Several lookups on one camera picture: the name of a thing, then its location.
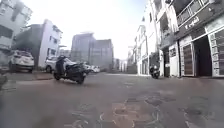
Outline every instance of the motorcycle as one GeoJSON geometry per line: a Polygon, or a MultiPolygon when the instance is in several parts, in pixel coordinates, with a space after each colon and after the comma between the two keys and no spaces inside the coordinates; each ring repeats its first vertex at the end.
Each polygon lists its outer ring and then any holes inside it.
{"type": "Polygon", "coordinates": [[[83,84],[86,78],[86,70],[82,64],[66,65],[65,72],[62,73],[60,67],[55,68],[54,78],[56,80],[69,79],[77,82],[78,84],[83,84]]]}
{"type": "Polygon", "coordinates": [[[152,78],[159,79],[160,71],[156,65],[150,67],[150,74],[151,74],[152,78]]]}

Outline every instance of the parked car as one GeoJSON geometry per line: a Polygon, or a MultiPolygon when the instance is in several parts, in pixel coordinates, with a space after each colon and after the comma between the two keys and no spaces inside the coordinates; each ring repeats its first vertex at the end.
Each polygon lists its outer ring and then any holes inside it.
{"type": "Polygon", "coordinates": [[[34,59],[31,53],[26,51],[12,51],[9,59],[10,71],[28,70],[32,73],[34,69],[34,59]]]}
{"type": "MultiPolygon", "coordinates": [[[[45,61],[45,70],[47,73],[52,73],[52,71],[55,70],[55,65],[56,65],[56,61],[57,61],[58,57],[50,57],[45,61]]],[[[65,58],[65,63],[72,65],[72,64],[77,64],[76,62],[72,62],[71,60],[69,60],[68,58],[65,58]]]]}
{"type": "Polygon", "coordinates": [[[91,66],[92,72],[94,73],[99,73],[100,72],[100,68],[98,66],[91,66]]]}

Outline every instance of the apartment building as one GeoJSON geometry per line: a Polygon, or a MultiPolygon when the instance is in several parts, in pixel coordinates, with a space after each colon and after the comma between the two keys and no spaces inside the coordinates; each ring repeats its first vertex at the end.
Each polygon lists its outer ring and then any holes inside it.
{"type": "Polygon", "coordinates": [[[35,66],[44,68],[48,57],[57,56],[61,38],[62,31],[50,20],[45,20],[43,24],[27,26],[15,37],[12,48],[31,52],[35,66]]]}
{"type": "Polygon", "coordinates": [[[15,35],[23,31],[32,11],[20,0],[0,1],[0,48],[10,49],[15,35]]]}
{"type": "Polygon", "coordinates": [[[127,72],[137,74],[137,69],[137,44],[135,44],[128,52],[127,72]]]}
{"type": "Polygon", "coordinates": [[[224,76],[224,0],[173,4],[178,19],[181,76],[224,76]]]}
{"type": "Polygon", "coordinates": [[[111,39],[95,40],[90,44],[89,64],[101,70],[111,71],[114,66],[114,52],[111,39]]]}
{"type": "Polygon", "coordinates": [[[89,62],[90,45],[95,41],[93,33],[81,33],[73,37],[71,48],[71,60],[89,62]]]}
{"type": "Polygon", "coordinates": [[[137,37],[135,38],[137,44],[137,67],[139,75],[148,74],[148,47],[144,20],[145,19],[143,17],[143,24],[139,26],[137,30],[137,37]]]}
{"type": "Polygon", "coordinates": [[[111,39],[96,40],[93,33],[77,34],[73,37],[71,60],[87,62],[102,70],[113,69],[113,44],[111,39]]]}
{"type": "Polygon", "coordinates": [[[223,0],[149,0],[146,10],[154,16],[156,41],[147,39],[158,46],[162,76],[224,76],[223,0]]]}
{"type": "Polygon", "coordinates": [[[150,66],[160,67],[156,23],[156,6],[149,0],[135,38],[138,75],[149,75],[150,66]]]}

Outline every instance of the white building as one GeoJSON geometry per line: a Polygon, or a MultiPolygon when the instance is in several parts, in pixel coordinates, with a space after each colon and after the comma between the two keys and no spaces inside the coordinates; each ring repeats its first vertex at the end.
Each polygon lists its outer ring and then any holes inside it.
{"type": "Polygon", "coordinates": [[[0,48],[10,49],[13,38],[23,30],[32,11],[20,0],[0,0],[0,48]]]}
{"type": "Polygon", "coordinates": [[[43,24],[30,25],[18,34],[13,49],[30,51],[35,65],[44,68],[48,57],[57,56],[61,36],[62,31],[50,20],[45,20],[43,24]]]}
{"type": "Polygon", "coordinates": [[[155,6],[151,0],[146,5],[135,42],[137,44],[138,75],[149,75],[150,66],[159,67],[155,6]]]}

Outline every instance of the sign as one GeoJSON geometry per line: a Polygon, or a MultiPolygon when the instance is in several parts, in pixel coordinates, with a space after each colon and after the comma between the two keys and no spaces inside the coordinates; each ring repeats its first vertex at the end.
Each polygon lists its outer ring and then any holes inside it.
{"type": "Polygon", "coordinates": [[[185,25],[185,29],[194,27],[199,21],[200,21],[200,19],[198,16],[194,17],[190,24],[185,25]]]}

